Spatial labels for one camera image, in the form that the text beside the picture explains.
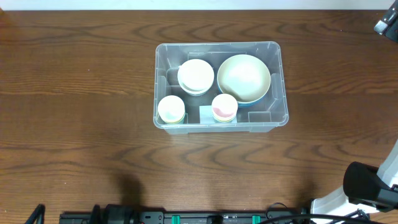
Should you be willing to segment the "beige bowl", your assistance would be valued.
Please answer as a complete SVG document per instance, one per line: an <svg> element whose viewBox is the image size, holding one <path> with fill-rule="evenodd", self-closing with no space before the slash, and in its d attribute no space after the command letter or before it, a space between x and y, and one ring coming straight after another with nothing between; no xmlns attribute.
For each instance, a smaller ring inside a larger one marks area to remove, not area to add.
<svg viewBox="0 0 398 224"><path fill-rule="evenodd" d="M226 59L217 72L217 84L239 90L246 88L244 99L271 84L271 73L265 63L252 55L239 54Z"/></svg>

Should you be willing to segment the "dark blue bowl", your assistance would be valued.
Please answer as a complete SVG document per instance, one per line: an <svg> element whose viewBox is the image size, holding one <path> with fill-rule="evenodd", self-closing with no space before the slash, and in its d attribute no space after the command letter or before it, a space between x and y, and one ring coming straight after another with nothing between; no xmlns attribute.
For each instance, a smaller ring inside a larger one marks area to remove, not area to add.
<svg viewBox="0 0 398 224"><path fill-rule="evenodd" d="M265 89L256 90L255 93L253 95L249 95L246 100L243 98L246 88L244 88L244 90L239 90L239 87L232 88L229 86L224 86L220 83L217 84L217 87L221 93L229 94L235 97L239 107L248 107L260 102L270 90L271 85L268 85L268 87Z"/></svg>

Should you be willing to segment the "blue plastic cup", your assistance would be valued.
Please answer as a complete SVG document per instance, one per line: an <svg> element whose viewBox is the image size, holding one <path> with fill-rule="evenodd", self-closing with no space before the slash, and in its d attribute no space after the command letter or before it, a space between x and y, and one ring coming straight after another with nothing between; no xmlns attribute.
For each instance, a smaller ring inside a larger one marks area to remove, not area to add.
<svg viewBox="0 0 398 224"><path fill-rule="evenodd" d="M233 119L230 119L230 120L218 120L216 118L213 118L213 120L214 120L215 123L237 123L237 119L236 118L233 118Z"/></svg>

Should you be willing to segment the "pink plastic cup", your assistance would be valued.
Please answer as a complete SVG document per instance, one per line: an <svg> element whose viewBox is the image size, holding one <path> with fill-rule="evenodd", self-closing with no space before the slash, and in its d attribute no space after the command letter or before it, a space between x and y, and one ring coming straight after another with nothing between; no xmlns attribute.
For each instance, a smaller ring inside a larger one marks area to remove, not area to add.
<svg viewBox="0 0 398 224"><path fill-rule="evenodd" d="M229 118L236 115L238 102L232 95L223 93L213 99L211 109L218 117Z"/></svg>

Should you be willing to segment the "white bowl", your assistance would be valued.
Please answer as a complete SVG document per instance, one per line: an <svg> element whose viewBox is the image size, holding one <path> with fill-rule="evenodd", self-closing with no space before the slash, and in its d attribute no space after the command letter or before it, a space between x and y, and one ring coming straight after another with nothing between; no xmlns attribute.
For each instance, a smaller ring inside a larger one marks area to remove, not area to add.
<svg viewBox="0 0 398 224"><path fill-rule="evenodd" d="M215 79L212 66L200 59L184 62L178 69L178 84L188 93L204 92L211 88Z"/></svg>

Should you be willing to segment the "cream plastic cup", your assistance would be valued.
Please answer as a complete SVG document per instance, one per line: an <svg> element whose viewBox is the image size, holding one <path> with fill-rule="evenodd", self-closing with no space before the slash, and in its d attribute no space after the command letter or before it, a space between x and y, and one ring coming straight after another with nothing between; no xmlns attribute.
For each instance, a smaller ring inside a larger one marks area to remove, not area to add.
<svg viewBox="0 0 398 224"><path fill-rule="evenodd" d="M185 114L185 104L183 100L175 95L162 98L157 108L159 116L163 119L179 120Z"/></svg>

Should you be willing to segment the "yellow plastic cup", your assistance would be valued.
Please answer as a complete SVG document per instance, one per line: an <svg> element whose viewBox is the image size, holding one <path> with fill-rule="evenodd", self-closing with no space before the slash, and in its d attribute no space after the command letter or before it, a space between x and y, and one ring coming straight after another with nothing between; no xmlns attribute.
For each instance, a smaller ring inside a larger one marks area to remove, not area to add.
<svg viewBox="0 0 398 224"><path fill-rule="evenodd" d="M217 115L217 114L214 113L214 112L212 112L212 115L213 115L213 118L216 118L216 119L218 119L218 120L230 120L230 119L233 119L233 118L236 117L236 114L233 114L233 115L231 115L231 116L229 116L229 117L222 117L222 116Z"/></svg>
<svg viewBox="0 0 398 224"><path fill-rule="evenodd" d="M163 119L161 118L161 120L166 123L166 124L181 124L184 122L185 117L180 118L179 120L176 119Z"/></svg>

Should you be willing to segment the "yellow bowl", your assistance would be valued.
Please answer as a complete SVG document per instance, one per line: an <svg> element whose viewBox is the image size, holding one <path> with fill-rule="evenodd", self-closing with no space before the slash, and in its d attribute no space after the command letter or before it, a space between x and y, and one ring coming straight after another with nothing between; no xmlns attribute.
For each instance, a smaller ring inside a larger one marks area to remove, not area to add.
<svg viewBox="0 0 398 224"><path fill-rule="evenodd" d="M188 89L184 84L180 85L180 87L183 91L185 91L187 94L192 95L192 96L202 96L209 90L209 88L199 90L199 91L191 90L191 89Z"/></svg>

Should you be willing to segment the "green plastic cup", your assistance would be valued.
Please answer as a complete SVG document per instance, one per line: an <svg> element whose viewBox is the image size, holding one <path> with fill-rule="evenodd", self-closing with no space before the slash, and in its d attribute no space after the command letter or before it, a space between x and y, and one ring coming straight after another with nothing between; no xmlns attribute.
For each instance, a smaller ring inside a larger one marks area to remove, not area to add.
<svg viewBox="0 0 398 224"><path fill-rule="evenodd" d="M185 121L186 114L184 114L180 120L163 120L165 124L183 124Z"/></svg>

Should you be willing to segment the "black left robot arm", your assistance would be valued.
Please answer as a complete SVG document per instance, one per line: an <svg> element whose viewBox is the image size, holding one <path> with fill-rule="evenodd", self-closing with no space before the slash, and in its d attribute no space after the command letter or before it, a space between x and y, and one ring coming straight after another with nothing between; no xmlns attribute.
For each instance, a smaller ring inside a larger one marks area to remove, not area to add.
<svg viewBox="0 0 398 224"><path fill-rule="evenodd" d="M95 205L88 224L138 224L139 216L131 207L124 205L107 205L101 209Z"/></svg>

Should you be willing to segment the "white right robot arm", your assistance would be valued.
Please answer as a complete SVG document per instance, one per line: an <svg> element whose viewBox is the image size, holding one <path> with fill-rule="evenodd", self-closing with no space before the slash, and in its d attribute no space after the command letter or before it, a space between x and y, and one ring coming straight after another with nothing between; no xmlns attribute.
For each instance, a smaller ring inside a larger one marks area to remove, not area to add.
<svg viewBox="0 0 398 224"><path fill-rule="evenodd" d="M311 202L309 223L370 223L370 214L397 210L397 145L379 166L352 162L343 185Z"/></svg>

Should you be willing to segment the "clear plastic storage bin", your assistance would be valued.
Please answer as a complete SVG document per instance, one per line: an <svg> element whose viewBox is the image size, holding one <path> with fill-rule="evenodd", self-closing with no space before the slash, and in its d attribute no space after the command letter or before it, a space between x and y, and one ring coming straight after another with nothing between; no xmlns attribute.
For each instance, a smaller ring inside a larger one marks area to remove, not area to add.
<svg viewBox="0 0 398 224"><path fill-rule="evenodd" d="M228 58L247 54L262 60L271 73L271 88L258 103L239 107L237 123L215 123L211 112L213 99L221 94L214 83L202 96L192 96L178 84L179 67L191 59L208 62L214 71ZM165 124L154 108L153 122L169 134L250 132L267 133L284 126L289 120L282 50L274 41L263 42L213 42L213 43L163 43L155 50L154 106L165 96L175 95L185 104L183 124Z"/></svg>

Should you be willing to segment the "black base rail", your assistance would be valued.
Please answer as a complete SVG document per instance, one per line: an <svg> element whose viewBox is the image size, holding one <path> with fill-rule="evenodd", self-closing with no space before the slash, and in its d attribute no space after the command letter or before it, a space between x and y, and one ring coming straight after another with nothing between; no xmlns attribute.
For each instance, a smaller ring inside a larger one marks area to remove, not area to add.
<svg viewBox="0 0 398 224"><path fill-rule="evenodd" d="M89 213L63 213L59 224L88 224ZM238 224L260 223L269 218L293 215L290 211L271 210L267 213L164 213L142 212L138 224ZM281 220L272 223L316 223L307 220Z"/></svg>

